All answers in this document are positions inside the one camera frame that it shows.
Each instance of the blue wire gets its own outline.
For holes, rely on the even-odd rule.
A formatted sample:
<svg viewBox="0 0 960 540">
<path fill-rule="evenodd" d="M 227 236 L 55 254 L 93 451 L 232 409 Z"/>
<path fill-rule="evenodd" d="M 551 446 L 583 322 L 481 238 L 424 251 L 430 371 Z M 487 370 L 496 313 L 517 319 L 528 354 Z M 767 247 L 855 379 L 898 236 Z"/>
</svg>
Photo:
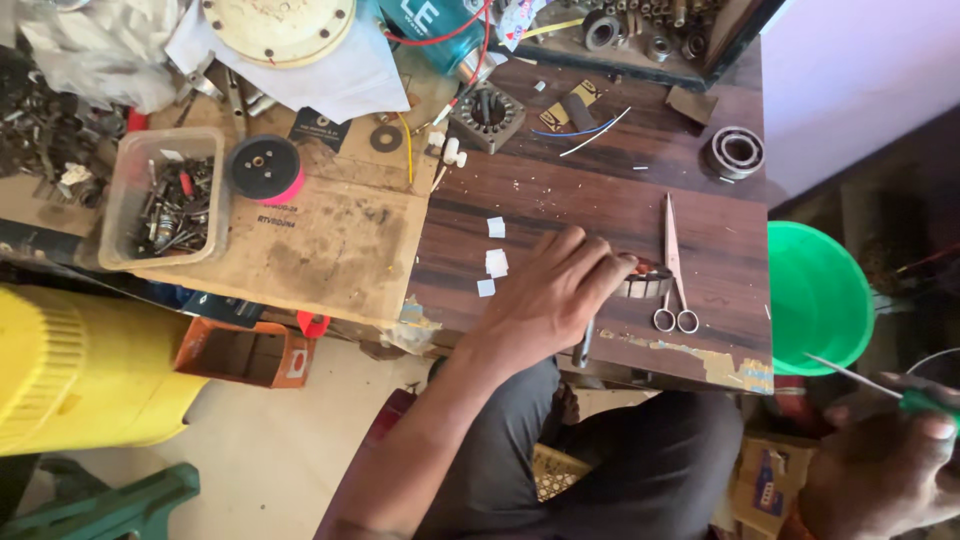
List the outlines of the blue wire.
<svg viewBox="0 0 960 540">
<path fill-rule="evenodd" d="M 613 123 L 613 120 L 611 120 L 610 122 L 607 122 L 606 124 L 600 126 L 599 128 L 593 128 L 592 130 L 586 130 L 585 132 L 578 132 L 578 133 L 575 133 L 575 134 L 549 134 L 549 133 L 547 133 L 547 132 L 538 132 L 537 130 L 530 130 L 530 131 L 532 131 L 533 133 L 535 133 L 535 134 L 537 134 L 537 135 L 547 135 L 547 136 L 576 136 L 576 135 L 586 135 L 586 134 L 592 134 L 592 133 L 594 133 L 594 132 L 599 132 L 600 130 L 602 130 L 602 129 L 606 128 L 607 126 L 611 125 L 612 123 Z"/>
</svg>

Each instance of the green screwdriver handle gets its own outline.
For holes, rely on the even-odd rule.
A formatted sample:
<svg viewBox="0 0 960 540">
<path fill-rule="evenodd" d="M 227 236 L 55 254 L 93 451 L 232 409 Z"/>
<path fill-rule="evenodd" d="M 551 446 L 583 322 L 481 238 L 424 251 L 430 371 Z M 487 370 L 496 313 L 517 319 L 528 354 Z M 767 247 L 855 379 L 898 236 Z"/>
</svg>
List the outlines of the green screwdriver handle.
<svg viewBox="0 0 960 540">
<path fill-rule="evenodd" d="M 903 399 L 900 400 L 900 410 L 906 412 L 921 412 L 924 410 L 939 410 L 953 417 L 953 420 L 960 425 L 960 411 L 937 403 L 919 390 L 907 390 L 903 392 Z"/>
</svg>

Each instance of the scissors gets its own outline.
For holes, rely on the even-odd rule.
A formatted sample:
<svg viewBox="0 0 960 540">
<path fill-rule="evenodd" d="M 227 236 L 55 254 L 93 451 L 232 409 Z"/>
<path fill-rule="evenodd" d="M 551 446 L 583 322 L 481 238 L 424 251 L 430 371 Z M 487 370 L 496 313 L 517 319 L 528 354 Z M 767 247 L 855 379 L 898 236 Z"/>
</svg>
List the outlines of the scissors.
<svg viewBox="0 0 960 540">
<path fill-rule="evenodd" d="M 663 307 L 654 311 L 654 327 L 659 331 L 672 331 L 677 328 L 683 333 L 694 333 L 700 328 L 700 319 L 697 314 L 686 308 L 684 295 L 684 279 L 680 275 L 680 250 L 677 248 L 677 222 L 673 210 L 673 199 L 666 194 L 666 241 L 664 242 L 666 267 L 673 272 L 673 281 L 677 284 L 680 294 L 680 313 L 670 311 L 670 292 L 663 295 Z"/>
</svg>

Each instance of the green bucket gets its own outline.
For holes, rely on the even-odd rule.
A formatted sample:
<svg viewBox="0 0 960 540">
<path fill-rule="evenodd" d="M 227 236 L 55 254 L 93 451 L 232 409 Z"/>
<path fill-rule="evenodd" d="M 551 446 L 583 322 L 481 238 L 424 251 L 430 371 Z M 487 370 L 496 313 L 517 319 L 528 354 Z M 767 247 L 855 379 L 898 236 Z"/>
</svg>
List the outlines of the green bucket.
<svg viewBox="0 0 960 540">
<path fill-rule="evenodd" d="M 819 376 L 833 370 L 810 353 L 847 367 L 874 333 L 867 278 L 833 238 L 800 223 L 767 224 L 774 373 Z"/>
</svg>

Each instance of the yellow plastic container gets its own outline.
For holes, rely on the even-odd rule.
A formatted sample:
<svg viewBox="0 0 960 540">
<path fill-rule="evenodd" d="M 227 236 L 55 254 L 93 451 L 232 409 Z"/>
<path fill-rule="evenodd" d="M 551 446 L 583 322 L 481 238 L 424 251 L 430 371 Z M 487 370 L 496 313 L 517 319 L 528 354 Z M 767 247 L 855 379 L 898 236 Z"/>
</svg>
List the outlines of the yellow plastic container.
<svg viewBox="0 0 960 540">
<path fill-rule="evenodd" d="M 146 446 L 186 428 L 207 379 L 173 371 L 190 318 L 0 285 L 0 455 Z"/>
</svg>

